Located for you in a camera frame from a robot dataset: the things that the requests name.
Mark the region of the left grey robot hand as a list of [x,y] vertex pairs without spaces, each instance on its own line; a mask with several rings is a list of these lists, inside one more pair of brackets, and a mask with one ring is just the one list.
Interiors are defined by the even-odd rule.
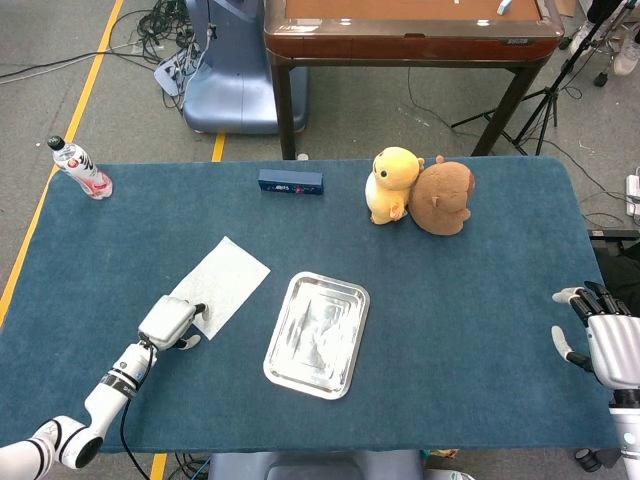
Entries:
[[163,295],[138,326],[139,338],[153,344],[158,351],[191,349],[200,342],[201,336],[194,334],[185,339],[183,334],[195,317],[204,315],[207,310],[205,303],[192,304],[184,299]]

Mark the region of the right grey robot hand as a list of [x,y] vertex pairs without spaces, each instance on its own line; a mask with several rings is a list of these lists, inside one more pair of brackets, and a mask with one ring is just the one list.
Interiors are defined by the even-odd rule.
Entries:
[[564,288],[552,295],[578,316],[587,337],[589,353],[581,354],[566,340],[563,330],[551,327],[560,357],[588,373],[610,390],[639,388],[639,318],[602,284],[587,281],[582,287]]

